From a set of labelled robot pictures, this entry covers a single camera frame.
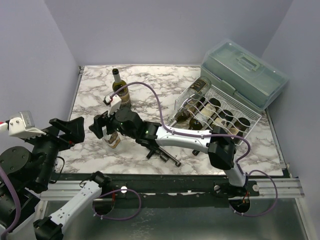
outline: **wire wine rack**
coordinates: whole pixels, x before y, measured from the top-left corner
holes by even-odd
[[[212,130],[211,124],[214,122],[215,124],[217,124],[218,126],[222,127],[228,134],[232,135],[230,129],[231,128],[235,128],[235,123],[238,121],[240,124],[242,124],[246,129],[244,131],[239,130],[239,132],[242,132],[242,136],[244,138],[246,138],[251,130],[256,126],[257,122],[259,122],[259,120],[261,119],[261,115],[256,113],[255,111],[251,110],[250,108],[248,108],[247,106],[243,105],[242,103],[238,102],[237,100],[235,100],[234,98],[232,98],[231,96],[229,96],[228,94],[224,93],[222,90],[220,90],[219,88],[215,87],[214,85],[211,85],[210,90],[204,95],[205,97],[205,101],[203,102],[198,102],[198,107],[197,107],[197,103],[195,101],[195,99],[192,98],[192,96],[189,96],[187,93],[187,90],[185,90],[183,93],[181,93],[181,95],[175,100],[175,104],[174,104],[174,113],[169,117],[168,121],[169,123],[172,123],[175,120],[175,117],[177,115],[178,112],[184,111],[184,110],[188,110],[190,112],[190,118],[193,118],[196,116],[196,114],[201,114],[204,115],[202,113],[202,109],[203,108],[207,108],[208,109],[208,105],[206,105],[207,103],[211,104],[209,102],[209,100],[211,98],[215,98],[217,100],[219,100],[219,102],[221,103],[221,106],[217,106],[217,105],[213,105],[216,109],[215,113],[209,117],[209,120],[206,122],[201,121],[202,125],[203,125],[203,130],[210,128]],[[228,110],[232,113],[232,120],[231,121],[226,121],[224,119],[224,121],[226,121],[226,127],[220,125],[219,123],[216,123],[215,120],[217,120],[218,118],[221,119],[221,117],[219,116],[219,114],[223,111],[225,115],[230,116],[227,112],[225,112],[225,110]],[[250,125],[245,125],[242,123],[242,121],[239,121],[240,118],[245,118],[246,120],[248,120],[250,122]],[[185,121],[184,123],[178,123],[176,125],[177,128],[183,128],[183,129],[187,129],[189,127],[189,121]],[[236,148],[238,146],[241,145],[243,141],[239,141],[236,144]]]

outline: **bolt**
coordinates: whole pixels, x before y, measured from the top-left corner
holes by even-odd
[[[213,190],[216,192],[216,193],[219,193],[220,192],[220,186],[219,185],[215,185],[213,187]]]
[[[257,184],[252,186],[253,191],[259,192],[259,186]]]

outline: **marble surface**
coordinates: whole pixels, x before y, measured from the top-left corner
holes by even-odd
[[[119,69],[121,78],[127,83],[141,81],[154,88],[161,101],[165,121],[174,111],[175,99],[200,76],[200,68],[196,66],[86,66],[71,115],[71,119],[84,117],[85,140],[61,153],[66,161],[64,173],[102,171],[112,174],[224,174],[222,170],[210,165],[207,154],[193,156],[191,149],[164,147],[181,161],[182,166],[176,167],[170,160],[165,163],[157,155],[147,159],[149,151],[131,138],[121,135],[121,142],[115,149],[97,139],[89,130],[89,125],[93,123],[94,116],[106,111],[102,100],[112,91],[113,68]],[[139,113],[143,120],[160,121],[158,105],[149,89],[142,85],[132,85],[129,92],[133,111]],[[249,172],[258,169],[272,176],[282,176],[279,155],[265,113],[247,139],[252,150],[240,162],[243,170]],[[246,147],[242,144],[236,155],[242,155]]]

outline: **metal floor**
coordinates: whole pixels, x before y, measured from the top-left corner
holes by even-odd
[[[273,199],[252,199],[248,213],[265,211]],[[65,201],[49,201],[45,215]],[[113,217],[125,217],[135,209],[115,209]],[[241,217],[229,208],[143,208],[128,221],[100,220],[87,207],[75,219],[63,240],[307,240],[294,198],[278,199],[262,217]]]

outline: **white wall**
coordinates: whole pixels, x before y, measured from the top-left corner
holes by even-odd
[[[291,76],[270,107],[285,161],[299,176],[320,236],[320,1],[294,0],[263,58]]]
[[[261,56],[292,0],[45,0],[81,65],[199,64],[225,37]]]
[[[66,119],[78,65],[43,0],[0,1],[0,121],[30,110],[36,126]],[[23,141],[0,134],[0,154]]]

